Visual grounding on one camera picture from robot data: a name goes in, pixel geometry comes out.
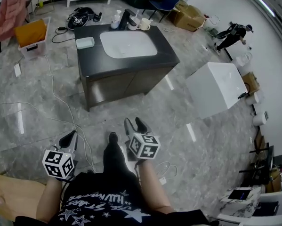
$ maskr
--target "ceiling light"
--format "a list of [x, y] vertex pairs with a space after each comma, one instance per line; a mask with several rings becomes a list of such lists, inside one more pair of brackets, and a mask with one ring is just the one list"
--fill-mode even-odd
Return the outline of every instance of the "ceiling light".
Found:
[[267, 11], [268, 11], [273, 17], [275, 17], [274, 12], [266, 5], [265, 2], [263, 2], [262, 0], [258, 0], [258, 1], [267, 9]]

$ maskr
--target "white box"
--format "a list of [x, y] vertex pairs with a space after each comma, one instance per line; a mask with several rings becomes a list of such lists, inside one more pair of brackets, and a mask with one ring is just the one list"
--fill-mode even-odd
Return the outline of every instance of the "white box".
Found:
[[51, 17], [46, 17], [42, 19], [47, 27], [47, 31], [46, 31], [46, 37], [45, 40], [43, 41], [39, 41], [37, 43], [33, 43], [30, 44], [28, 46], [25, 47], [19, 47], [18, 45], [18, 50], [22, 52], [23, 56], [26, 59], [32, 59], [35, 58], [37, 56], [42, 56], [45, 55], [47, 53], [47, 39], [48, 39], [48, 28], [50, 25], [50, 21], [51, 21]]
[[154, 159], [161, 144], [157, 137], [134, 133], [129, 149], [139, 159]]
[[247, 93], [236, 66], [229, 63], [206, 63], [186, 80], [186, 86], [202, 119], [231, 108]]
[[51, 177], [66, 179], [74, 169], [72, 154], [46, 150], [42, 164]]

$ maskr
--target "faucet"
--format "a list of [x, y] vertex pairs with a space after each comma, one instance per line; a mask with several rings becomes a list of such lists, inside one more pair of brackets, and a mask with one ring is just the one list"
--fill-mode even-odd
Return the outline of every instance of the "faucet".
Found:
[[126, 27], [126, 24], [127, 22], [130, 23], [131, 26], [136, 26], [137, 24], [135, 23], [135, 21], [133, 21], [130, 16], [135, 16], [136, 14], [131, 11], [130, 9], [126, 9], [124, 11], [124, 14], [122, 16], [122, 19], [120, 21], [120, 24], [119, 24], [119, 27], [118, 29], [119, 30], [125, 30], [125, 27]]

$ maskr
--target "orange cloth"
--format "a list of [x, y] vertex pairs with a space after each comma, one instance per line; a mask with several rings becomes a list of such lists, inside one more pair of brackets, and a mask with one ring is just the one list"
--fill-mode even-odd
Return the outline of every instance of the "orange cloth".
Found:
[[46, 31], [47, 28], [42, 19], [14, 29], [17, 42], [21, 48], [43, 41], [46, 38]]

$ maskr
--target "bottle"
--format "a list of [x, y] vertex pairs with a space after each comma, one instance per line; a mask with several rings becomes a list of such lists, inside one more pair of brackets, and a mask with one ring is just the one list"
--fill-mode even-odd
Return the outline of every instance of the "bottle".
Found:
[[113, 20], [111, 22], [111, 28], [116, 29], [120, 24], [120, 13], [121, 10], [117, 10], [117, 13], [113, 16]]

